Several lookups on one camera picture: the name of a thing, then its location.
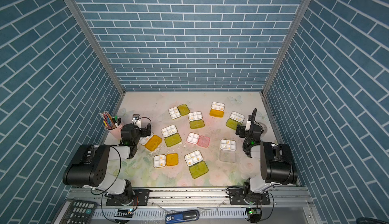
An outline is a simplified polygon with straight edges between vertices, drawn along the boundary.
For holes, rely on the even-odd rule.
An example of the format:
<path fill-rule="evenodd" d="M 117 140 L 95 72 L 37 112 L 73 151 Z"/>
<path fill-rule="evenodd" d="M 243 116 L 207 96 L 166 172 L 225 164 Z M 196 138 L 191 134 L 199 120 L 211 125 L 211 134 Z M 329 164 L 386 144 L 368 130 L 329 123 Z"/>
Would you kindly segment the clear pillbox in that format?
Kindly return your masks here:
<path fill-rule="evenodd" d="M 219 160 L 222 162 L 235 163 L 236 162 L 237 143 L 234 140 L 220 140 Z"/>

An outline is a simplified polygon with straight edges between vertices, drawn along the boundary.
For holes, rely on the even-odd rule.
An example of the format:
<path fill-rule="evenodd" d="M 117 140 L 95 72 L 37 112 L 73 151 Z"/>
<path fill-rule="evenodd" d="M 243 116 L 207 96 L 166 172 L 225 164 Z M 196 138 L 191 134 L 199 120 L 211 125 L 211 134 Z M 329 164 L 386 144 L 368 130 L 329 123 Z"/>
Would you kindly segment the pink pillbox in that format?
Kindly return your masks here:
<path fill-rule="evenodd" d="M 196 133 L 189 133 L 186 142 L 192 145 L 198 145 L 203 148 L 208 148 L 210 145 L 210 138 L 206 136 L 200 136 Z"/>

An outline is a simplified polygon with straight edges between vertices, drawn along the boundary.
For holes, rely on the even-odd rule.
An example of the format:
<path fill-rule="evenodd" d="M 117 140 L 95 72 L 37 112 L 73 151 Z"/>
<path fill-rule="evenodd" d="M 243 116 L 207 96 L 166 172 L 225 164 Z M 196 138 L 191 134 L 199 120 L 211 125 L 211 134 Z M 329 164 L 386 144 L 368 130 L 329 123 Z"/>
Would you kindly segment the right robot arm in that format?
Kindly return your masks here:
<path fill-rule="evenodd" d="M 237 126 L 236 135 L 244 139 L 244 153 L 249 160 L 259 160 L 254 166 L 259 174 L 248 177 L 241 186 L 226 188 L 231 205 L 269 205 L 272 187 L 297 182 L 298 171 L 290 147 L 263 141 L 263 132 L 263 127 L 258 124 Z"/>

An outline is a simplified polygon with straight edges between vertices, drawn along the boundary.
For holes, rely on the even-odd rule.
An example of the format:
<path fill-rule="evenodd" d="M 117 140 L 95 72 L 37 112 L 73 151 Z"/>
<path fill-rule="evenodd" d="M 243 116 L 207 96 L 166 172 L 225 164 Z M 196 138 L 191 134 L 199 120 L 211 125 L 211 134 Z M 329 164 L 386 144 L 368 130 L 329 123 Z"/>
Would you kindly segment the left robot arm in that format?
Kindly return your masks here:
<path fill-rule="evenodd" d="M 81 145 L 63 174 L 68 186 L 93 187 L 107 197 L 107 206 L 146 206 L 150 191 L 135 191 L 129 180 L 107 172 L 108 162 L 134 158 L 140 139 L 151 135 L 152 123 L 139 127 L 131 123 L 121 129 L 119 145 Z"/>

